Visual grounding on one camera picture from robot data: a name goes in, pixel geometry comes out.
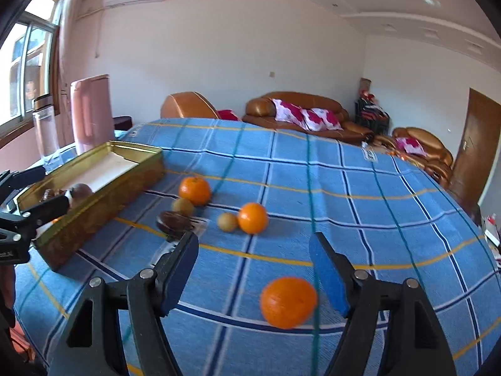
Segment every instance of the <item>leather armchair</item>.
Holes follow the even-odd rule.
[[[303,109],[318,107],[320,109],[332,110],[343,129],[309,131],[304,130],[292,123],[278,122],[275,120],[276,110],[271,99],[281,99],[285,102],[301,106]],[[374,137],[374,133],[370,129],[349,121],[348,112],[343,109],[337,101],[329,99],[328,97],[309,95],[294,91],[273,91],[256,99],[250,100],[247,102],[245,107],[245,116],[242,120],[268,129],[296,130],[302,133],[313,134],[326,138],[334,138],[336,140],[352,144],[360,144],[362,141],[370,141]]]
[[[160,109],[160,117],[219,119],[216,109],[200,93],[185,91],[167,96]]]
[[[407,154],[405,151],[397,149],[395,138],[412,137],[423,146],[427,156],[422,157],[416,154]],[[374,145],[383,146],[392,151],[396,156],[410,161],[419,168],[426,171],[442,187],[449,186],[452,176],[452,154],[445,148],[444,144],[429,131],[417,127],[396,128],[392,136],[376,136]]]

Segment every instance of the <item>ceiling molding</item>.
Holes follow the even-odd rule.
[[[501,44],[454,22],[398,12],[364,12],[342,17],[364,35],[384,35],[442,46],[501,72]]]

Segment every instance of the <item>wooden door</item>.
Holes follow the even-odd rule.
[[[498,148],[501,106],[470,89],[467,119],[449,192],[469,213],[477,206]]]

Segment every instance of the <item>table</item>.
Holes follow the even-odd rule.
[[[163,119],[123,138],[164,149],[166,176],[89,239],[58,273],[32,249],[17,267],[15,310],[47,362],[82,287],[94,276],[127,279],[165,245],[156,216],[177,198],[182,178],[204,176],[211,203],[199,257],[177,309],[162,320],[185,375],[323,374],[344,319],[320,291],[317,315],[291,330],[270,326],[259,296],[269,281],[302,277],[315,284],[307,242],[322,231],[356,268],[381,280],[417,278],[453,352],[458,374],[470,376],[501,334],[499,274],[480,230],[427,174],[398,158],[299,132],[242,122]],[[270,216],[258,236],[224,233],[222,212],[247,202]],[[387,316],[377,325],[367,375],[377,373]],[[120,314],[127,363],[141,374],[129,327]]]

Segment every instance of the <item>hand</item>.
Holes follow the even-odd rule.
[[[7,308],[14,307],[16,301],[16,270],[14,266],[0,266],[0,291]]]

